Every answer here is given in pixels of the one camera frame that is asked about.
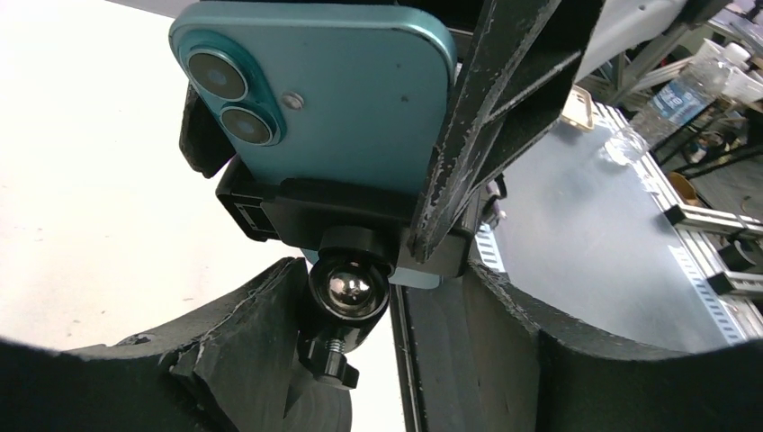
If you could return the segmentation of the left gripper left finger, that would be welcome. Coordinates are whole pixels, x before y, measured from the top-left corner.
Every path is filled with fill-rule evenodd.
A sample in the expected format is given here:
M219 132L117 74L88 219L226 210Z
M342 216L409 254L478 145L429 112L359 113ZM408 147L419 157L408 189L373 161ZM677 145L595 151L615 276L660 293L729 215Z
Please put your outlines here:
M114 346L1 344L4 431L279 431L296 296L284 258L215 301Z

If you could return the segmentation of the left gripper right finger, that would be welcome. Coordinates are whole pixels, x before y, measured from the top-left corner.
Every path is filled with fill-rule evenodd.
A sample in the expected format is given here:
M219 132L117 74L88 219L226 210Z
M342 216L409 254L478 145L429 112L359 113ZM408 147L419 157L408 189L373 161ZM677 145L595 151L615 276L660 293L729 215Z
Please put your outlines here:
M759 431L762 343L689 354L571 317L478 261L463 294L490 431Z

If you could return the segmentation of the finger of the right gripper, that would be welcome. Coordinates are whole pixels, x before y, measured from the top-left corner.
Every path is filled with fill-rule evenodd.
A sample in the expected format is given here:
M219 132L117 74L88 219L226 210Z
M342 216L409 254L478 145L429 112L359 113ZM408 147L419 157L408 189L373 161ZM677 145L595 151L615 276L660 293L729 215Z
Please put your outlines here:
M561 110L602 1L485 1L433 146L408 250L425 263L470 200Z
M179 148L189 167L213 178L235 155L228 137L191 84L184 101Z

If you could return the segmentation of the blue-cased phone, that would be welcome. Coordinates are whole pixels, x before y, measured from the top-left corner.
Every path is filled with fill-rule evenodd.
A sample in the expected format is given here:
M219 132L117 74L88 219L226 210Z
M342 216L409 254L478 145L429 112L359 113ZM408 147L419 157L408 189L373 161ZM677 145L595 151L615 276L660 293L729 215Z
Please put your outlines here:
M204 1L183 9L168 40L256 180L333 181L417 204L457 62L451 33L432 14Z

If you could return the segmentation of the black phone stand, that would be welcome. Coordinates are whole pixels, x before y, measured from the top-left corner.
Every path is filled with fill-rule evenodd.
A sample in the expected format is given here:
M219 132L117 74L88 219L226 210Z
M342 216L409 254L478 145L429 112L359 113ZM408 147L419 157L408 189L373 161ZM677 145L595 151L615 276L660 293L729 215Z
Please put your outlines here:
M346 356L379 322L394 287L431 290L461 276L479 226L479 202L472 199L419 263L407 246L413 196L316 179L266 184L239 157L230 160L216 195L248 238L298 248L312 265L298 284L298 372L288 409L314 383L354 389L359 373Z

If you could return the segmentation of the clear plastic water bottle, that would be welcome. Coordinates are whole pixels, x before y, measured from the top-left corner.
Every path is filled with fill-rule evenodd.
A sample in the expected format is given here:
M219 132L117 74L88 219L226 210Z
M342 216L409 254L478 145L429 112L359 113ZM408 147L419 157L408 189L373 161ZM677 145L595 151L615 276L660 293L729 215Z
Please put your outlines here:
M600 150L606 160L626 167L707 108L743 71L750 52L738 43L705 40L700 50Z

